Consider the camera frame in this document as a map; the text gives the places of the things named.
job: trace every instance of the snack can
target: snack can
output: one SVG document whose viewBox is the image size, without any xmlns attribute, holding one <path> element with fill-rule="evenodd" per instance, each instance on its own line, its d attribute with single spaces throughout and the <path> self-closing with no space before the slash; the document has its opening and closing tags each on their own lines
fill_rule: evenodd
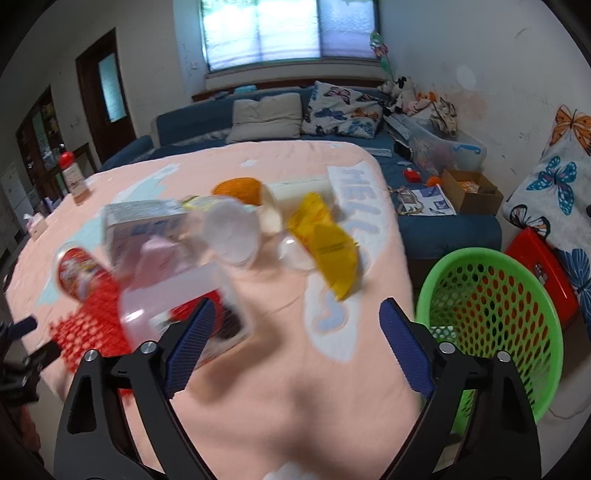
<svg viewBox="0 0 591 480">
<path fill-rule="evenodd" d="M 113 281 L 109 271 L 82 247 L 65 244 L 55 261 L 56 283 L 71 298 L 84 302 L 105 282 Z"/>
</svg>

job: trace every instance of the cardboard box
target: cardboard box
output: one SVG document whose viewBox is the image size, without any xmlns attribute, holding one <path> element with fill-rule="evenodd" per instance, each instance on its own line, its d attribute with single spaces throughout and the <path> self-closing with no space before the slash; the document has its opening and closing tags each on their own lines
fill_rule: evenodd
<svg viewBox="0 0 591 480">
<path fill-rule="evenodd" d="M 472 181 L 477 193 L 467 192 L 461 182 Z M 503 195 L 482 173 L 462 170 L 443 172 L 443 191 L 456 212 L 463 215 L 496 215 L 503 202 Z"/>
</svg>

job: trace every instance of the blanket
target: blanket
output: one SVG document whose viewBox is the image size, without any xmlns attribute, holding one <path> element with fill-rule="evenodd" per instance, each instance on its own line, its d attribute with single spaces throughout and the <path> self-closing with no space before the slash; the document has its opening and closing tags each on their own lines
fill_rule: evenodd
<svg viewBox="0 0 591 480">
<path fill-rule="evenodd" d="M 189 439 L 220 480 L 306 478 L 374 480 L 404 443 L 420 406 L 379 327 L 381 302 L 394 297 L 412 318 L 412 288 L 388 187 L 376 160 L 344 142 L 240 143 L 146 161 L 90 178 L 92 196 L 67 196 L 48 229 L 26 244 L 7 290 L 15 319 L 40 326 L 24 338 L 31 351 L 50 322 L 76 307 L 53 280 L 53 257 L 66 241 L 104 264 L 103 205 L 208 195 L 233 177 L 264 183 L 328 174 L 343 212 L 340 225 L 358 243 L 362 288 L 337 302 L 317 272 L 282 268 L 277 238 L 248 270 L 226 267 L 255 321 L 251 338 L 196 370 L 171 401 Z M 61 360 L 43 376 L 62 398 L 72 376 Z M 133 397 L 129 425 L 144 463 L 158 460 Z"/>
<path fill-rule="evenodd" d="M 591 339 L 591 116 L 562 105 L 540 163 L 503 206 L 532 227 L 560 261 Z"/>
</svg>

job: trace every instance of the green basket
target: green basket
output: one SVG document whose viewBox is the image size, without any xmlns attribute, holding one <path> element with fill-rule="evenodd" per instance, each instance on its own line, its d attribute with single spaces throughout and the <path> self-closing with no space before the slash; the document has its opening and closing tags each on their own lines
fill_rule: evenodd
<svg viewBox="0 0 591 480">
<path fill-rule="evenodd" d="M 519 262 L 487 248 L 464 248 L 431 270 L 418 299 L 416 321 L 440 342 L 491 357 L 505 350 L 519 370 L 535 421 L 550 406 L 562 372 L 560 322 L 550 296 Z M 454 430 L 463 433 L 474 391 L 466 391 Z"/>
</svg>

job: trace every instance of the pink bedsheet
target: pink bedsheet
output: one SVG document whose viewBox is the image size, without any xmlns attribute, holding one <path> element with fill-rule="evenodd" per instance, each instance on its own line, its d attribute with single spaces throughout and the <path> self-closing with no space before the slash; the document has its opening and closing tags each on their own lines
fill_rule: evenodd
<svg viewBox="0 0 591 480">
<path fill-rule="evenodd" d="M 339 304 L 318 273 L 281 268 L 267 242 L 248 271 L 228 268 L 255 319 L 252 338 L 198 369 L 172 405 L 200 454 L 221 480 L 378 479 L 419 413 L 378 324 L 378 307 L 395 297 L 412 318 L 411 283 L 394 208 L 378 163 L 347 143 L 243 143 L 121 167 L 91 178 L 92 197 L 70 196 L 48 230 L 21 253 L 7 299 L 12 315 L 34 314 L 29 351 L 47 340 L 50 322 L 76 307 L 57 294 L 51 271 L 72 237 L 98 245 L 99 212 L 114 201 L 207 195 L 219 182 L 269 183 L 329 173 L 343 227 L 359 243 L 363 287 Z M 101 247 L 94 249 L 103 262 Z M 62 361 L 44 372 L 62 398 L 71 376 Z M 158 462 L 132 398 L 126 412 L 144 462 Z"/>
</svg>

